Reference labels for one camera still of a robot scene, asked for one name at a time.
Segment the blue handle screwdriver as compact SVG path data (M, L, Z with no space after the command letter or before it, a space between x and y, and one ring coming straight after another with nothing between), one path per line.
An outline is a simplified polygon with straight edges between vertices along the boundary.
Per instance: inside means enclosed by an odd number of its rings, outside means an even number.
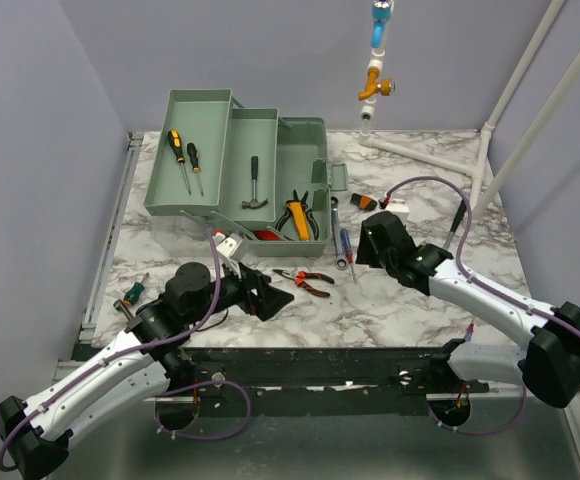
M342 228L340 231L340 239L341 239L341 243L342 243L342 247L343 247L343 251L344 251L344 255L345 258L348 262L349 268L350 268L350 272L351 272L351 276L353 279L353 282L355 284L358 283L357 281L357 277L354 271L354 258L353 258L353 250L352 250L352 246L351 246L351 241L350 241L350 237L349 237L349 233L345 228Z

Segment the orange long nose pliers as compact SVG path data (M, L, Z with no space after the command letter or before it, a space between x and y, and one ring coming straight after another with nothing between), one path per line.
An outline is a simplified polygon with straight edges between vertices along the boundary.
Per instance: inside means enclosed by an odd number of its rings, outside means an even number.
M323 281L330 285L335 284L335 280L333 278L323 273L306 272L304 270L288 271L283 269L274 269L273 272L283 278L293 281L298 288L305 290L310 295L318 298L329 298L331 294L327 291L319 290L313 287L309 284L309 280Z

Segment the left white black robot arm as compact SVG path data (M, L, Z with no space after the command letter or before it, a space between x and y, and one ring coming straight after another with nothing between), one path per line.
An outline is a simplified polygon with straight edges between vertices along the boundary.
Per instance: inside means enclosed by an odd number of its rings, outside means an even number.
M293 294L272 286L264 273L242 266L198 262L180 266L163 292L140 307L97 355L43 392L0 403L0 471L41 479L67 458L79 430L131 399L184 393L195 375L183 344L215 313L237 306L267 321Z

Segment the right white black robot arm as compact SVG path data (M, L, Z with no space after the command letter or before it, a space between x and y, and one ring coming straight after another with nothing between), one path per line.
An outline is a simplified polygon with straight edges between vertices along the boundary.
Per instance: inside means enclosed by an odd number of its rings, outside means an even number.
M580 307L560 307L519 295L463 267L450 252L415 243L387 211L361 223L356 262L382 269L401 286L449 302L495 327L508 345L467 341L430 367L430 379L450 392L465 380L526 387L545 404L564 408L580 393Z

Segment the orange box cutter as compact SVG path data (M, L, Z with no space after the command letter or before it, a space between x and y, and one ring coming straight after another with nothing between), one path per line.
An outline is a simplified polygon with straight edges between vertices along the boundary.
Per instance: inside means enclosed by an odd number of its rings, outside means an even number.
M310 227L304 204L300 200L288 201L286 203L286 211L294 221L299 239L301 241L308 241L310 239Z

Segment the green handle screwdriver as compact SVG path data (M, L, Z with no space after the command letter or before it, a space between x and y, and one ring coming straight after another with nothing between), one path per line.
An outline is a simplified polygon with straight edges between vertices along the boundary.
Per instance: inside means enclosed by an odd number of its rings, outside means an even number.
M126 292L123 297L123 303L126 306L134 306L139 301L141 294L145 290L145 285L149 277L149 273L144 274L143 277L139 281L136 281L133 286Z

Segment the green tool box clear lid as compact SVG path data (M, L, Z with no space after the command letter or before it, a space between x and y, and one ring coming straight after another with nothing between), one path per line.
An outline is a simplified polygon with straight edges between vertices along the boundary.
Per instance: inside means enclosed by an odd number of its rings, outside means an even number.
M170 129L181 136L191 194L168 145ZM204 195L186 152L188 142L199 153ZM268 204L245 210L242 202L252 198L252 156L259 157L258 197ZM205 231L212 227L239 234L251 253L261 257L319 257L333 242L330 198L347 188L346 165L328 158L322 118L248 108L230 89L179 89L169 93L144 207L152 217L153 238L174 256L199 253ZM274 228L294 190L299 196L309 192L318 240L300 241L292 219L281 232ZM253 231L266 229L291 241L257 240Z

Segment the yellow black screwdriver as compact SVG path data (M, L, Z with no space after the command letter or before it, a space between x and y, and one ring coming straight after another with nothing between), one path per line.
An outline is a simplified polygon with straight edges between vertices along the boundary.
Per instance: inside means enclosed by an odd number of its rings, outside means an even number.
M201 168L199 162L199 153L196 145L193 142L188 142L186 145L186 152L191 162L192 171L196 175L197 183L199 185L200 194L204 195L203 183L201 180Z
M191 194L191 185L184 166L185 158L183 153L183 144L179 132L176 129L170 129L167 133L167 140L168 145L170 146L170 149L175 156L175 160L182 172L185 188L187 192Z

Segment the small black claw hammer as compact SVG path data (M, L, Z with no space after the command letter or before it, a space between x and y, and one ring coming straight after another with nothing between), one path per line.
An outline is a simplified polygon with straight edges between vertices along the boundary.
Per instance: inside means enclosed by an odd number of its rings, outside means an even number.
M258 197L258 172L259 172L259 157L251 157L251 193L252 198L243 201L241 207L245 210L257 210L265 207L268 204L267 199L261 200Z

